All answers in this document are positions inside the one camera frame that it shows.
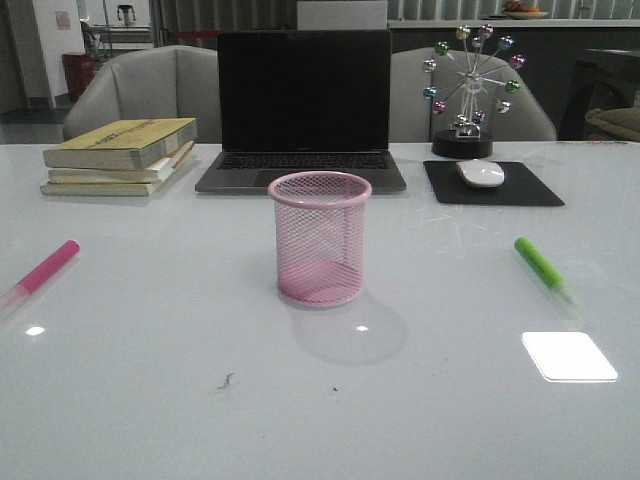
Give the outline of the cream book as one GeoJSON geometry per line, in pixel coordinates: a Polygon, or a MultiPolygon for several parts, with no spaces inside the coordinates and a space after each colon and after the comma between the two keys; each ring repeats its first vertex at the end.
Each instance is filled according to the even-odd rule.
{"type": "Polygon", "coordinates": [[[53,183],[48,175],[47,180],[40,185],[40,191],[44,195],[62,196],[149,196],[165,181],[161,183],[53,183]]]}
{"type": "Polygon", "coordinates": [[[194,142],[190,141],[143,170],[98,170],[52,168],[53,183],[161,183],[168,179],[189,157],[194,142]]]}

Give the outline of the white box behind laptop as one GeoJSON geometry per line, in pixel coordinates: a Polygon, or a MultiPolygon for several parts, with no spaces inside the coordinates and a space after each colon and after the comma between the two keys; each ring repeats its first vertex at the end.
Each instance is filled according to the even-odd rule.
{"type": "Polygon", "coordinates": [[[299,30],[387,28],[387,1],[298,1],[299,30]]]}

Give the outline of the top yellow book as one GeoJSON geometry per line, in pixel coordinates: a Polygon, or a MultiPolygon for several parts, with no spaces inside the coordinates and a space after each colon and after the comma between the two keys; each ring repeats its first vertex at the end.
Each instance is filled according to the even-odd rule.
{"type": "Polygon", "coordinates": [[[143,170],[197,138],[194,118],[118,120],[43,152],[49,168],[143,170]]]}

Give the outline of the bottom cream book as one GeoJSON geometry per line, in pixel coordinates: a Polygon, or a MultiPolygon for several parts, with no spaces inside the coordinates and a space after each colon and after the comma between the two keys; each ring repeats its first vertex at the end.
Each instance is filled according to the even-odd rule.
{"type": "Polygon", "coordinates": [[[48,175],[47,180],[40,185],[40,191],[44,195],[62,196],[149,196],[165,181],[161,183],[53,183],[48,175]]]}

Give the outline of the white computer mouse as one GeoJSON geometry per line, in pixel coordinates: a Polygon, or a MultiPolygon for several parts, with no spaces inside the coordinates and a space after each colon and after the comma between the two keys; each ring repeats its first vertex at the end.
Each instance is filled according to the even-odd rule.
{"type": "Polygon", "coordinates": [[[506,179],[502,167],[493,161],[470,159],[458,161],[455,165],[463,182],[470,187],[499,187],[506,179]]]}

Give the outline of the ferris wheel desk ornament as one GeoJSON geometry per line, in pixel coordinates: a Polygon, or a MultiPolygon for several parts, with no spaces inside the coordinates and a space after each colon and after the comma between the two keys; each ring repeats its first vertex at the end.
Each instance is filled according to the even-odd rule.
{"type": "Polygon", "coordinates": [[[487,64],[496,55],[485,55],[483,48],[494,33],[495,28],[488,23],[476,29],[468,25],[459,26],[455,36],[462,42],[466,64],[458,64],[453,70],[456,82],[444,88],[447,92],[445,96],[436,86],[423,90],[423,97],[431,102],[431,112],[435,115],[445,113],[453,97],[458,96],[461,100],[459,112],[448,127],[433,135],[432,152],[436,155],[471,160],[487,158],[493,153],[493,139],[483,130],[488,114],[481,108],[479,96],[488,94],[490,85],[499,86],[500,91],[506,94],[515,94],[523,86],[515,78],[501,81],[492,77],[499,69],[489,68],[487,64]]]}

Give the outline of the beige cushion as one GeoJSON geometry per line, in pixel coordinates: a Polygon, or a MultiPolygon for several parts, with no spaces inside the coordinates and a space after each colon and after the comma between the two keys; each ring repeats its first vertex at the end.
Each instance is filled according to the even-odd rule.
{"type": "Polygon", "coordinates": [[[638,108],[592,109],[585,114],[585,121],[593,131],[619,140],[639,141],[638,108]]]}

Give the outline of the fruit bowl on counter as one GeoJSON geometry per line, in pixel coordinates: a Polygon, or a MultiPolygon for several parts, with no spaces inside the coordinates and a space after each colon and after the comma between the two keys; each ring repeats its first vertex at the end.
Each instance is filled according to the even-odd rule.
{"type": "Polygon", "coordinates": [[[537,20],[548,15],[546,11],[542,11],[537,6],[525,5],[516,0],[505,1],[502,11],[508,18],[515,20],[537,20]]]}

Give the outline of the pink mesh pen holder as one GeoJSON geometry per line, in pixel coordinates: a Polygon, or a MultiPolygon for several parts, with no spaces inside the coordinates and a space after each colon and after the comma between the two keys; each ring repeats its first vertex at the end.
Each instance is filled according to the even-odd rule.
{"type": "Polygon", "coordinates": [[[275,206],[277,280],[289,301],[333,307],[364,288],[365,203],[372,186],[336,171],[306,171],[268,186],[275,206]]]}

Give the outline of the pink highlighter pen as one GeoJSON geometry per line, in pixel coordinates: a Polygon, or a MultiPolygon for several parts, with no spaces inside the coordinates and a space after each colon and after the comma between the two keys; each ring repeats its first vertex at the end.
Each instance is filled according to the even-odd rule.
{"type": "Polygon", "coordinates": [[[32,294],[71,261],[79,251],[80,245],[75,240],[67,240],[27,273],[1,296],[1,318],[4,319],[17,310],[32,294]]]}

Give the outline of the red trash bin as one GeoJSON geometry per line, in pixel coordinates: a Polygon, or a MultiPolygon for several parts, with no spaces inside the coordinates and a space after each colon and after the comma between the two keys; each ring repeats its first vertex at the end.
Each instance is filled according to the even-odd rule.
{"type": "Polygon", "coordinates": [[[77,101],[94,78],[92,59],[86,53],[66,53],[62,55],[62,64],[69,97],[77,101]]]}

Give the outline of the grey laptop computer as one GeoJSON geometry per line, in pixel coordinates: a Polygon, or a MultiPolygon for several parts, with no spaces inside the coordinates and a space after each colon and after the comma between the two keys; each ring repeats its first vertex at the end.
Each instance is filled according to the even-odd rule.
{"type": "Polygon", "coordinates": [[[225,32],[218,69],[222,151],[197,192],[264,194],[312,170],[405,190],[389,151],[389,31],[225,32]]]}

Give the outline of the green highlighter pen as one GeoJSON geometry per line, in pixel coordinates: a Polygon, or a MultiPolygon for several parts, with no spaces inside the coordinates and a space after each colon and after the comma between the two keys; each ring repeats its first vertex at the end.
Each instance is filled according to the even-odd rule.
{"type": "Polygon", "coordinates": [[[514,242],[514,248],[549,291],[561,297],[565,302],[575,304],[574,295],[567,286],[564,277],[531,240],[525,237],[517,238],[514,242]]]}

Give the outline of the black mouse pad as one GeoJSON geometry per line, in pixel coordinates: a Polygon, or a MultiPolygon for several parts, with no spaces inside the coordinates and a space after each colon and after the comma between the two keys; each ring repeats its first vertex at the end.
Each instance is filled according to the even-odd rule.
{"type": "Polygon", "coordinates": [[[423,162],[436,199],[444,204],[559,207],[564,201],[519,162],[499,162],[504,182],[495,187],[468,185],[455,161],[423,162]]]}

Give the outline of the middle cream book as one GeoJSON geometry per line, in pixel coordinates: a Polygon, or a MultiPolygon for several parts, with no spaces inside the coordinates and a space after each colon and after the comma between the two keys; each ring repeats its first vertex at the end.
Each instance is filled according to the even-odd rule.
{"type": "Polygon", "coordinates": [[[52,168],[53,183],[161,183],[168,179],[189,157],[194,142],[190,141],[143,170],[98,170],[52,168]]]}

